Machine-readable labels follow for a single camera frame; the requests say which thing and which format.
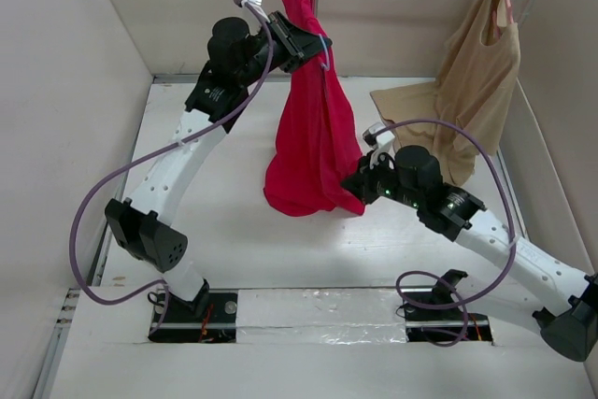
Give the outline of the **red t-shirt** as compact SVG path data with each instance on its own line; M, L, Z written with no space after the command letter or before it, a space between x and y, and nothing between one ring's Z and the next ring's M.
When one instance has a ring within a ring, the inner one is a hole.
M288 19L326 36L310 0L281 0ZM354 114L335 72L320 67L321 52L292 73L290 92L275 139L275 155L265 171L263 194L273 209L292 217L341 208L361 216L364 205L341 181L354 173L361 149Z

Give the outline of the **blue wire hanger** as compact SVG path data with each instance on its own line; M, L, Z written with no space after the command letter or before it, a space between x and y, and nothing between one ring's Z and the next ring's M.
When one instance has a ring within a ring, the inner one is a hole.
M320 61L320 67L325 72L328 72L331 69L330 48L332 47L332 40L322 34L319 34L319 39L320 39L322 53L323 53L323 56L321 57L321 61Z

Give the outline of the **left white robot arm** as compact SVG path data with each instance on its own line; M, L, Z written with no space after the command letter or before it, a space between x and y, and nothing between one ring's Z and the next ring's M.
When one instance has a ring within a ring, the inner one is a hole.
M323 33L310 33L278 11L257 34L238 17L217 21L207 43L208 60L185 102L172 149L156 159L124 200L108 202L105 216L118 245L163 276L168 288L163 306L175 305L186 320L206 315L209 285L186 253L187 236L172 227L184 193L242 114L249 86L275 69L292 73L331 46Z

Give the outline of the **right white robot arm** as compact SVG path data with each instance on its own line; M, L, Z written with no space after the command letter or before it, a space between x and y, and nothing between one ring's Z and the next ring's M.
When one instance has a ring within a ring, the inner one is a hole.
M571 361L588 359L597 343L597 277L511 235L481 200L443 181L439 162L428 150L408 146L395 156L372 150L341 186L365 205L384 197L414 208L426 228L500 268L502 278L515 279L530 294L527 305L493 303L483 292L468 303L505 313Z

